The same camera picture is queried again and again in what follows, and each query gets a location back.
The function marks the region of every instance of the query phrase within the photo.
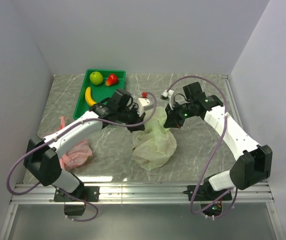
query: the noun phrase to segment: green apple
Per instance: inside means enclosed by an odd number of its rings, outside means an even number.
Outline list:
[[[103,76],[100,72],[94,71],[89,75],[89,80],[94,85],[100,85],[101,83],[103,83]]]

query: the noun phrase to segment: green tray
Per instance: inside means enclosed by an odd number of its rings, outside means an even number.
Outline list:
[[[100,72],[103,75],[104,80],[100,85],[94,85],[90,81],[90,74],[95,71]],[[110,74],[115,74],[118,77],[118,83],[112,86],[106,86],[105,83]],[[90,108],[90,106],[85,101],[85,90],[88,87],[91,87],[92,99],[98,103],[105,98],[111,97],[116,89],[124,89],[126,75],[127,73],[123,70],[88,69],[86,71],[83,85],[78,96],[77,104],[73,115],[74,120],[81,117]]]

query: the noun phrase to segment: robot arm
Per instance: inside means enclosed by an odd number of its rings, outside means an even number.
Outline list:
[[[95,119],[118,121],[128,125],[138,124],[143,121],[145,111],[153,107],[147,98],[138,98],[134,102],[131,94],[123,89],[116,90],[105,102],[106,105],[103,102],[95,104],[79,119],[43,139],[37,135],[30,139],[27,152],[44,143],[49,143],[24,160],[24,166],[42,185],[53,185],[70,193],[73,197],[84,199],[83,182],[72,173],[61,169],[59,159],[88,135],[108,125],[106,122]],[[130,132],[144,130],[144,125],[128,127],[128,130]]]
[[[165,91],[161,99],[169,100],[166,107],[167,120],[165,128],[180,128],[185,119],[199,116],[222,135],[225,120],[223,103],[215,95],[206,96],[199,82],[183,87],[187,102],[174,102],[174,91]],[[213,192],[237,187],[244,190],[262,180],[271,173],[272,150],[269,146],[260,146],[231,117],[227,116],[227,129],[224,142],[232,151],[236,160],[227,171],[217,173],[204,179],[203,187],[210,195]]]

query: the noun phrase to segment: fake fruit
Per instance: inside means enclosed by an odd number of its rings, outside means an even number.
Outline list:
[[[90,107],[92,107],[94,104],[96,104],[96,102],[92,99],[91,97],[91,87],[87,87],[87,89],[85,90],[85,101],[87,103],[87,105],[89,105]]]
[[[112,86],[114,84],[117,84],[119,82],[118,77],[112,73],[108,76],[107,80],[106,80],[106,86]]]
[[[101,83],[103,83],[103,76],[100,72],[94,71],[89,75],[89,80],[94,85],[100,85]]]

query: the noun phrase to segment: yellow banana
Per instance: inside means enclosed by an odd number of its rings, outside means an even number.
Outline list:
[[[90,107],[92,107],[94,104],[96,104],[96,102],[91,97],[91,87],[90,86],[87,87],[87,89],[85,90],[85,101]]]

